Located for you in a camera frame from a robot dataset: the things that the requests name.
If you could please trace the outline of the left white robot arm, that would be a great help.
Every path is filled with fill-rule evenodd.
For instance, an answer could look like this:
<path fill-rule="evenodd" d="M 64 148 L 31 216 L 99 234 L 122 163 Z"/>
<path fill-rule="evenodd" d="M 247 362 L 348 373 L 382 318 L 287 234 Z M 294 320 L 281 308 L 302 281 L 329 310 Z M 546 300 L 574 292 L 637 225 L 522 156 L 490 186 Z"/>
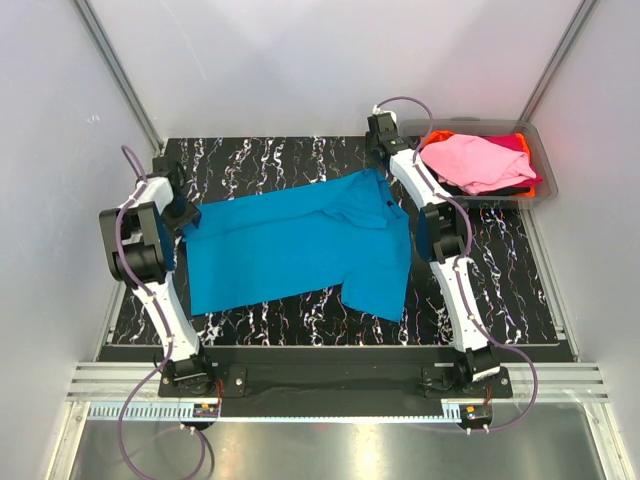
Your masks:
<path fill-rule="evenodd" d="M 216 372 L 174 285 L 175 241 L 201 219 L 185 183 L 180 162 L 156 157 L 153 172 L 139 177 L 127 201 L 102 211 L 99 225 L 111 275 L 131 289 L 161 338 L 162 385 L 204 396 L 214 389 Z"/>

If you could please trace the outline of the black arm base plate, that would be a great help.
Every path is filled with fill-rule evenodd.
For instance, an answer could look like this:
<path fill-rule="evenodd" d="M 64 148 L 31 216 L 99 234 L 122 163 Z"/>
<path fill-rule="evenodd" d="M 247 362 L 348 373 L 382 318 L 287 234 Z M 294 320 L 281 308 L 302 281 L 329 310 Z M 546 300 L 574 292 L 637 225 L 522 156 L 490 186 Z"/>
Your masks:
<path fill-rule="evenodd" d="M 437 398 L 508 399 L 513 388 L 500 355 L 469 358 L 448 346 L 206 347 L 230 396 L 381 391 Z"/>

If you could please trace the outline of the blue t shirt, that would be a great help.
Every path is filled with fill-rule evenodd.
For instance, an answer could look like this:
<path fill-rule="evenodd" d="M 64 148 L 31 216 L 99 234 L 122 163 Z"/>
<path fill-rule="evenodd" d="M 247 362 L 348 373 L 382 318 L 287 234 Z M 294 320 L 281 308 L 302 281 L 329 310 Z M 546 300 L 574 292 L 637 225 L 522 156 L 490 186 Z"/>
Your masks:
<path fill-rule="evenodd" d="M 376 169 L 206 203 L 184 231 L 194 315 L 340 286 L 351 309 L 401 320 L 409 216 Z"/>

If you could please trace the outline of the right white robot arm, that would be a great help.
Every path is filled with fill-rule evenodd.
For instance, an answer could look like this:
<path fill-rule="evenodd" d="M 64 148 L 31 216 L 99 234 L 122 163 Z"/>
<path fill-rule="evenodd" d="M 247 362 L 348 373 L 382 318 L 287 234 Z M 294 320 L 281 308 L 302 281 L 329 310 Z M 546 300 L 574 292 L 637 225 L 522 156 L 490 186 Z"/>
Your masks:
<path fill-rule="evenodd" d="M 499 374 L 500 363 L 469 278 L 469 216 L 420 159 L 418 146 L 400 135 L 393 112 L 375 107 L 367 122 L 368 153 L 401 183 L 418 208 L 416 251 L 436 277 L 449 314 L 455 359 L 443 388 L 476 396 Z"/>

